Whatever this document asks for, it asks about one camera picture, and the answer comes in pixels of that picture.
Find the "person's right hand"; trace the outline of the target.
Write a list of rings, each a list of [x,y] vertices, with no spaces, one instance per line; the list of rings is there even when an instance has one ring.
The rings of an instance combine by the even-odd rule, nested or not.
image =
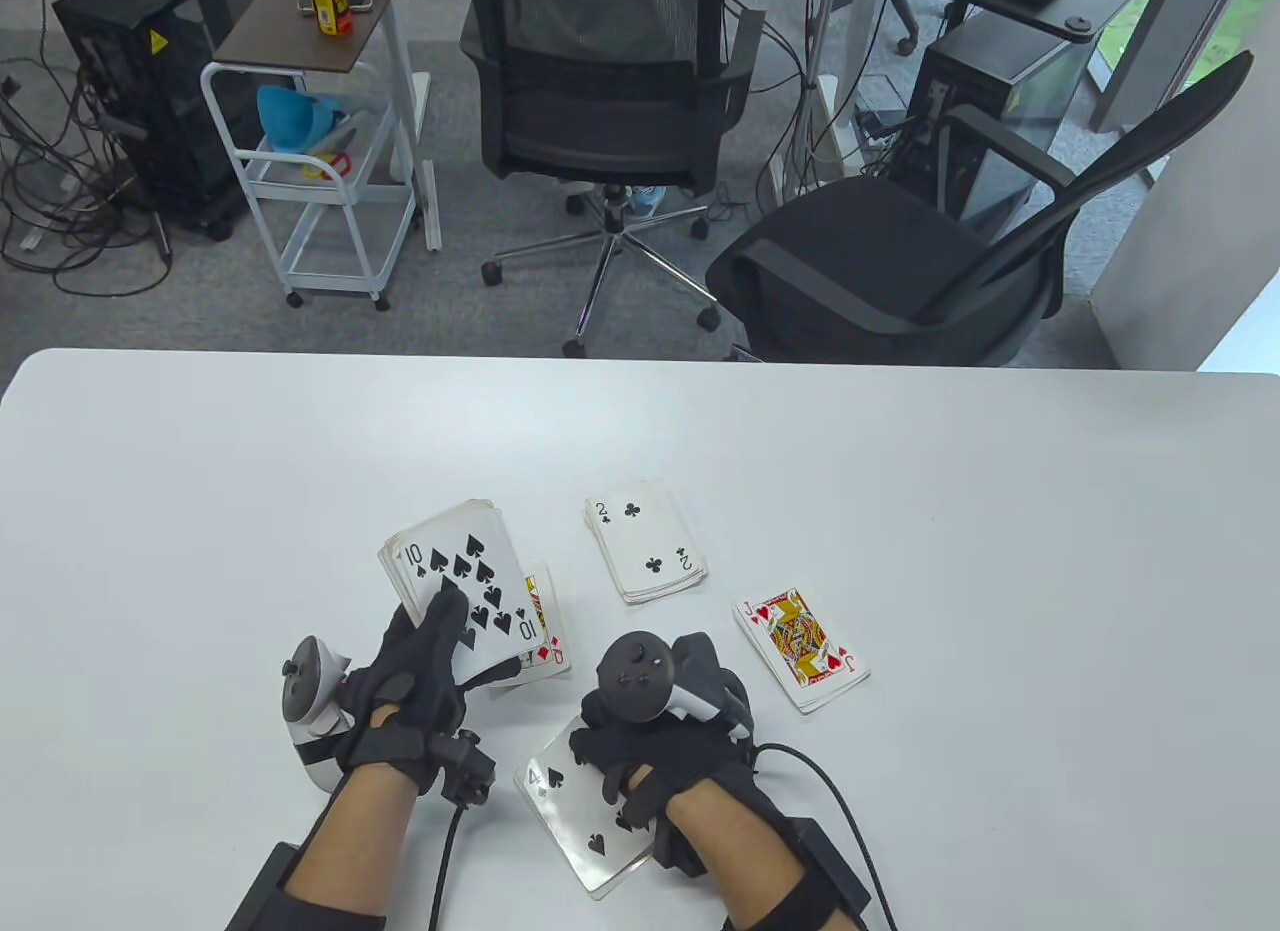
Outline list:
[[[666,818],[676,795],[713,781],[783,840],[795,838],[788,818],[756,785],[748,745],[732,741],[722,726],[668,712],[650,722],[625,722],[598,690],[582,698],[581,718],[585,726],[571,733],[570,749],[579,763],[603,773],[603,800],[622,806],[632,826]]]

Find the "person's left hand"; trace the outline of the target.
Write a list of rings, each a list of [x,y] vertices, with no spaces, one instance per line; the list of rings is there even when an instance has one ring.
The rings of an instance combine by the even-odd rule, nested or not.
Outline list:
[[[452,660],[468,613],[468,598],[457,588],[435,594],[421,624],[397,608],[372,662],[349,676],[355,725],[335,748],[343,773],[388,765],[419,794],[429,791],[440,770],[429,753],[430,740],[460,730],[466,692],[520,671],[520,661],[511,657],[462,685],[456,683]]]

